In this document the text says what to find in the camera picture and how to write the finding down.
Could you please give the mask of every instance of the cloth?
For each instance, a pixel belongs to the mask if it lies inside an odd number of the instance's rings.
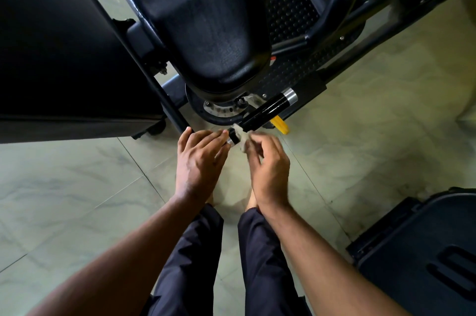
[[[223,218],[205,205],[174,248],[141,316],[213,315],[222,234]],[[246,316],[310,315],[296,293],[277,235],[256,208],[241,216],[238,237]]]

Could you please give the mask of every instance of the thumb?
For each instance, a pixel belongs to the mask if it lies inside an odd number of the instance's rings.
[[[261,166],[261,161],[259,160],[259,154],[256,150],[255,142],[253,142],[251,139],[248,139],[245,143],[245,152],[248,157],[249,169],[251,171],[251,175],[253,176],[255,170]]]

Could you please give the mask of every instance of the hand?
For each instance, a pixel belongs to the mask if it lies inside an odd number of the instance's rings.
[[[205,204],[228,157],[228,136],[226,130],[192,133],[190,127],[182,133],[178,140],[176,197]]]
[[[279,139],[252,133],[245,144],[251,171],[251,186],[261,211],[267,207],[289,206],[289,158]]]

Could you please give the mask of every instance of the forearm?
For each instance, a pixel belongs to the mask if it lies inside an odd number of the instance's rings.
[[[139,229],[55,289],[29,315],[139,315],[201,206],[172,198]]]
[[[263,209],[288,253],[315,314],[408,315],[362,277],[291,207]]]

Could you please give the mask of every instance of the pants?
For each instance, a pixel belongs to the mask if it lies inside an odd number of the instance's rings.
[[[223,218],[205,205],[165,264],[141,316],[211,316]],[[252,208],[238,223],[246,316],[311,315],[298,297],[277,235]]]

